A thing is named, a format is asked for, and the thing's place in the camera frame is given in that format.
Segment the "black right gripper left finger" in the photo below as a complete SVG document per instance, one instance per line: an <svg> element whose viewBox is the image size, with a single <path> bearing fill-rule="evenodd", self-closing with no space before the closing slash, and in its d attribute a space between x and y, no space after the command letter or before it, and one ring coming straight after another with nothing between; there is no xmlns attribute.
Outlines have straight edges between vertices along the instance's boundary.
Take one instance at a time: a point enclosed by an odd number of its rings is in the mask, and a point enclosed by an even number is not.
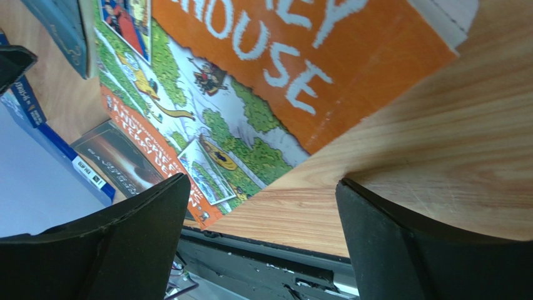
<svg viewBox="0 0 533 300"><path fill-rule="evenodd" d="M2 299L163 299L190 197L176 174L39 234L1 239Z"/></svg>

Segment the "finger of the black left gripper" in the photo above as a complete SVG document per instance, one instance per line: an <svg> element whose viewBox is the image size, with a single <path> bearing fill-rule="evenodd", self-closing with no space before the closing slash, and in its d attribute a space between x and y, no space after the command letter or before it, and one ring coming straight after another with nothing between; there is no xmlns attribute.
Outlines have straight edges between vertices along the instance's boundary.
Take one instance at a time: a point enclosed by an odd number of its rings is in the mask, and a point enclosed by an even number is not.
<svg viewBox="0 0 533 300"><path fill-rule="evenodd" d="M20 45L1 45L1 95L38 61L37 55Z"/></svg>

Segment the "dark three days book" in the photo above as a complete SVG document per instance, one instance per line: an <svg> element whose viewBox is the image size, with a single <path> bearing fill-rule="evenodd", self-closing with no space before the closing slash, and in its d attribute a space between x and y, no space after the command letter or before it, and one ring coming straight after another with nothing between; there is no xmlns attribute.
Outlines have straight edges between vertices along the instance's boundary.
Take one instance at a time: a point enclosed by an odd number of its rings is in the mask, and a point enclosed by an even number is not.
<svg viewBox="0 0 533 300"><path fill-rule="evenodd" d="M71 147L95 164L125 199L182 173L173 148L138 121L110 119Z"/></svg>

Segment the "orange treehouse book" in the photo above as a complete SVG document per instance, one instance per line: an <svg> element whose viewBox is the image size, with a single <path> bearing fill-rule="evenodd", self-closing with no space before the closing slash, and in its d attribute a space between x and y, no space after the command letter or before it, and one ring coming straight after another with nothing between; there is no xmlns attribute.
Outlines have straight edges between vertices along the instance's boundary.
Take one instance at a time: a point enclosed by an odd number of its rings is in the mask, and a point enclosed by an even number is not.
<svg viewBox="0 0 533 300"><path fill-rule="evenodd" d="M207 228L456 58L409 1L93 1L101 100Z"/></svg>

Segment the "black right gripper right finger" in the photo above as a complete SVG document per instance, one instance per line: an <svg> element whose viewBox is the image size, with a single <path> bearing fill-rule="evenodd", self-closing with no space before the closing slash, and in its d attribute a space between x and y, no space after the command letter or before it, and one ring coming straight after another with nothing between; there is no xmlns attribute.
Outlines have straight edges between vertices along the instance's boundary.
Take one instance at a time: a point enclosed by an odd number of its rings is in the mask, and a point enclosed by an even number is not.
<svg viewBox="0 0 533 300"><path fill-rule="evenodd" d="M335 198L362 299L532 298L531 241L445 224L348 178Z"/></svg>

